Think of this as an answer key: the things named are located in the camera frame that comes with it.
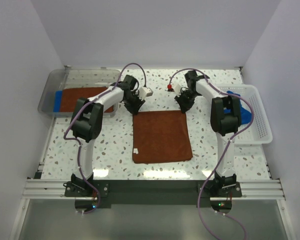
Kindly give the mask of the brown towel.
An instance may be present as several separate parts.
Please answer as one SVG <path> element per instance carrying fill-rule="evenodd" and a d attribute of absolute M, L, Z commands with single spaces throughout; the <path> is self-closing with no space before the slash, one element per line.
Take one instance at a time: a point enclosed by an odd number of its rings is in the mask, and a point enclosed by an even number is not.
<path fill-rule="evenodd" d="M 107 87 L 78 87 L 64 89 L 62 91 L 58 91 L 59 96 L 56 95 L 56 97 L 58 97 L 60 103 L 58 105 L 55 104 L 55 106 L 58 106 L 58 112 L 72 113 L 79 98 L 88 99 L 106 91 L 107 89 Z"/>
<path fill-rule="evenodd" d="M 187 117 L 180 110 L 146 111 L 133 116 L 134 163 L 177 163 L 192 157 Z"/>

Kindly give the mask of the blue towel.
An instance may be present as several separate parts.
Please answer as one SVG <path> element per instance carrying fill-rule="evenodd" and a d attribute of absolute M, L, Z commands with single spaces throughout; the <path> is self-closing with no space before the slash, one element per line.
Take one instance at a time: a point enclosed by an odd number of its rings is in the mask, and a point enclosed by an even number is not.
<path fill-rule="evenodd" d="M 241 95 L 234 93 L 230 90 L 228 90 L 226 93 L 228 95 L 236 95 L 236 99 L 239 99 L 239 101 L 237 100 L 234 101 L 233 111 L 235 115 L 238 117 L 239 116 L 238 113 L 240 110 L 240 125 L 242 126 L 242 125 L 249 124 L 252 120 L 252 113 L 249 110 L 243 108 Z"/>
<path fill-rule="evenodd" d="M 53 105 L 53 112 L 54 113 L 60 112 L 61 102 L 62 102 L 62 95 L 63 95 L 62 90 L 58 90 L 58 91 L 55 92 L 54 105 Z"/>

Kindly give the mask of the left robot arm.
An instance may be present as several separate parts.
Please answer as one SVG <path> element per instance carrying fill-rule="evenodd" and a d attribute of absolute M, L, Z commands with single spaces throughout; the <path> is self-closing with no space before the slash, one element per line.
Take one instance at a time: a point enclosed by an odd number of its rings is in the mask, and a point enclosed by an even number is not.
<path fill-rule="evenodd" d="M 149 87 L 140 87 L 135 77 L 126 75 L 123 81 L 113 83 L 105 91 L 77 100 L 63 138 L 78 143 L 76 169 L 70 182 L 82 196 L 89 196 L 97 190 L 93 184 L 93 148 L 102 130 L 104 112 L 115 104 L 123 103 L 127 111 L 135 116 L 146 98 L 152 95 Z"/>

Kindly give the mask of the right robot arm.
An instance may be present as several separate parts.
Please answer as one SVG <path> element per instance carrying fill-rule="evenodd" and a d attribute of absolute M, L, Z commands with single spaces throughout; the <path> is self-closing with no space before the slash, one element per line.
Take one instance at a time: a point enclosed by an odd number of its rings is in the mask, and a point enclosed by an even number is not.
<path fill-rule="evenodd" d="M 187 88 L 179 84 L 172 86 L 175 100 L 182 113 L 186 113 L 195 103 L 195 98 L 203 96 L 210 103 L 210 126 L 217 138 L 218 162 L 207 183 L 201 190 L 210 197 L 226 196 L 236 188 L 237 175 L 234 167 L 235 134 L 242 124 L 240 99 L 212 86 L 205 74 L 198 75 L 193 68 L 187 68 L 184 75 Z"/>

